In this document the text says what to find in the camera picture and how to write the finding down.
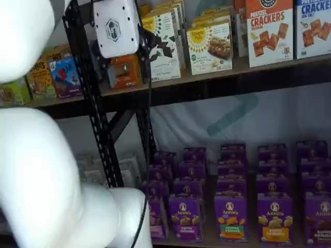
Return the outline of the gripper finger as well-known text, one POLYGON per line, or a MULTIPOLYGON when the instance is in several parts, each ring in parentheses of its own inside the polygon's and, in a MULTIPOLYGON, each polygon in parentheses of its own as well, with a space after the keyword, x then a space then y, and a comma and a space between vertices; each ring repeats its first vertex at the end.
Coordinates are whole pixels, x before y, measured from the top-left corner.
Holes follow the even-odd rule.
POLYGON ((115 58, 109 59, 109 63, 107 65, 107 70, 106 70, 109 85, 111 88, 115 88, 117 85, 115 66, 113 65, 114 62, 115 62, 115 58))
POLYGON ((138 26, 139 31, 139 48, 138 48, 138 58, 140 60, 140 68, 143 83, 151 82, 151 65, 149 61, 149 42, 148 36, 149 32, 145 30, 141 25, 138 26))

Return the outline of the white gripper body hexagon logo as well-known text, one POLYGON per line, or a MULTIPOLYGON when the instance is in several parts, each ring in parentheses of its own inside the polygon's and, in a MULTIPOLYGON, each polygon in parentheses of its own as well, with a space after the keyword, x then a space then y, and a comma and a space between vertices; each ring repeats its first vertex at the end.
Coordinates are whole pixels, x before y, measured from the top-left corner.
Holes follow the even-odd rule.
POLYGON ((114 58, 138 50, 140 21, 135 1, 95 1, 93 16, 102 57, 114 58))

